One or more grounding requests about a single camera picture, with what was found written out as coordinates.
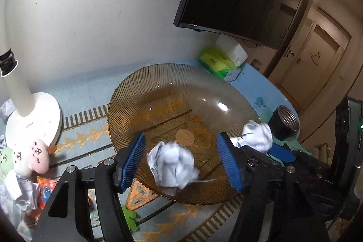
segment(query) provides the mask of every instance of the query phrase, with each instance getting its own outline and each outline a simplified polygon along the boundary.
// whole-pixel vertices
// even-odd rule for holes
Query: white lamp base
[[[57,100],[48,93],[37,92],[34,110],[21,117],[15,110],[6,124],[6,144],[13,149],[35,139],[41,139],[49,147],[54,145],[61,131],[62,113]]]

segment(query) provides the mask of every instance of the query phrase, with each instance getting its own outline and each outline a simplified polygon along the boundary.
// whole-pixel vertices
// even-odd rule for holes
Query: striped border pattern
[[[224,202],[217,210],[215,210],[200,226],[189,232],[178,242],[203,242],[213,235],[224,222],[242,205],[243,197],[235,198]]]
[[[78,126],[107,117],[110,104],[98,106],[63,118],[62,131],[71,130]]]

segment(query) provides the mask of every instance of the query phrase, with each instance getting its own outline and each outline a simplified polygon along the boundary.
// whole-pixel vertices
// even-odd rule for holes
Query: pink plush toy
[[[36,139],[27,146],[16,146],[13,152],[15,172],[22,177],[29,177],[32,171],[46,173],[49,169],[48,146]]]

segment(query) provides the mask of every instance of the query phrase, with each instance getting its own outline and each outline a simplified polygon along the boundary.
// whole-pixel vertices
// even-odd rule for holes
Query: ribbed glass bowl
[[[228,82],[184,64],[157,64],[128,76],[115,90],[108,111],[108,130],[116,152],[126,147],[135,132],[146,135],[146,151],[136,178],[163,195],[155,184],[146,153],[159,142],[177,140],[194,156],[199,180],[175,196],[187,204],[224,202],[237,192],[231,188],[216,148],[216,134],[241,136],[248,120],[259,117],[242,94]]]

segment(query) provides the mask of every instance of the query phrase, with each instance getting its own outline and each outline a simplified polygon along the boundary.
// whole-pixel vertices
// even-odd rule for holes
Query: crumpled paper ball
[[[247,145],[264,154],[272,147],[272,133],[268,124],[258,124],[252,120],[249,120],[243,127],[241,137],[232,137],[230,139],[237,148]]]
[[[146,158],[155,183],[159,186],[184,189],[189,182],[198,178],[199,170],[194,167],[192,153],[177,142],[159,142]],[[176,190],[165,192],[173,195]]]

